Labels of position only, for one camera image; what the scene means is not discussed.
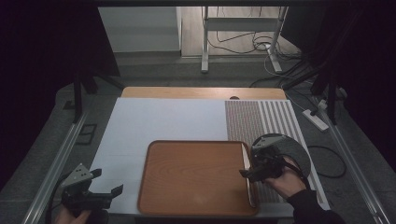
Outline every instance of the wooden tray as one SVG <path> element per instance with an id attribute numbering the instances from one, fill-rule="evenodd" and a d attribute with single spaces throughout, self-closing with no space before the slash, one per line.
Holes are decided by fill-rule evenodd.
<path id="1" fill-rule="evenodd" d="M 138 209 L 146 215 L 253 216 L 242 142 L 155 141 L 148 146 Z"/>

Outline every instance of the white wall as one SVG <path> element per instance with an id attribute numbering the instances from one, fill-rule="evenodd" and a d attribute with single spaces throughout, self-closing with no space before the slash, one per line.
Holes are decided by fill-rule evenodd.
<path id="1" fill-rule="evenodd" d="M 176 51 L 180 7 L 99 7 L 114 52 Z"/>

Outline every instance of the aluminum rail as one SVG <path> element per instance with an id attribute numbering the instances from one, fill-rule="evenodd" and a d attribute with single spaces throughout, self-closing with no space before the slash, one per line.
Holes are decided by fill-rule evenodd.
<path id="1" fill-rule="evenodd" d="M 338 127 L 332 124 L 324 110 L 320 109 L 319 114 L 329 125 L 332 139 L 335 140 L 335 144 L 340 151 L 340 154 L 343 156 L 347 168 L 349 169 L 359 191 L 361 192 L 363 200 L 366 202 L 367 207 L 373 215 L 375 222 L 380 224 L 390 223 L 382 203 L 379 201 L 378 197 L 375 194 L 375 191 L 373 190 L 373 187 L 368 182 L 363 171 L 361 170 L 357 161 L 352 155 L 350 148 L 348 147 L 343 135 L 341 135 Z"/>
<path id="2" fill-rule="evenodd" d="M 58 154 L 49 168 L 49 171 L 47 172 L 40 189 L 35 195 L 35 198 L 33 199 L 30 208 L 22 221 L 23 224 L 37 223 L 41 218 L 41 215 L 43 214 L 43 211 L 46 208 L 47 202 L 52 193 L 52 189 L 55 187 L 55 184 L 64 168 L 64 165 L 66 164 L 73 145 L 76 143 L 81 127 L 91 110 L 93 102 L 93 99 L 91 98 L 94 98 L 94 96 L 87 99 L 87 106 L 84 108 L 85 110 L 83 111 L 81 117 L 76 123 L 71 125 L 66 138 L 59 148 Z"/>

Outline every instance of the power strip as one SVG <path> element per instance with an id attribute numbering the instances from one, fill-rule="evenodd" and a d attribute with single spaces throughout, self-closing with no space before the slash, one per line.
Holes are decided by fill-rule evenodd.
<path id="1" fill-rule="evenodd" d="M 313 124 L 315 124 L 315 126 L 317 126 L 317 128 L 319 128 L 321 132 L 324 132 L 329 129 L 329 126 L 325 122 L 323 122 L 320 118 L 318 118 L 318 116 L 311 115 L 311 110 L 307 109 L 303 112 L 303 114 L 307 119 L 309 119 Z"/>

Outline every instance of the metal stand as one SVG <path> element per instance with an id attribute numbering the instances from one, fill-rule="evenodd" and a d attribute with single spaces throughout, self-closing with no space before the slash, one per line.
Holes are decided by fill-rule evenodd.
<path id="1" fill-rule="evenodd" d="M 283 25 L 287 8 L 282 7 L 278 18 L 209 18 L 208 7 L 205 7 L 204 15 L 204 44 L 202 47 L 202 66 L 201 72 L 206 74 L 209 71 L 209 55 L 208 55 L 208 32 L 210 31 L 239 31 L 239 32 L 275 32 L 271 45 L 268 48 L 271 62 L 277 73 L 281 73 L 282 69 L 279 65 L 276 55 L 274 54 L 277 39 Z"/>
<path id="2" fill-rule="evenodd" d="M 276 49 L 277 40 L 278 40 L 279 35 L 280 35 L 280 31 L 282 30 L 283 21 L 285 20 L 285 15 L 286 15 L 286 11 L 287 10 L 288 10 L 287 7 L 282 7 L 281 8 L 280 14 L 279 14 L 279 16 L 277 18 L 276 30 L 274 32 L 271 45 L 270 46 L 268 46 L 268 45 L 266 46 L 267 49 L 268 49 L 267 52 L 268 52 L 268 54 L 270 56 L 270 60 L 271 60 L 272 66 L 274 67 L 274 71 L 277 74 L 282 73 L 282 68 L 280 67 L 279 61 L 277 60 L 277 57 L 276 57 L 276 54 L 275 54 L 275 49 Z"/>

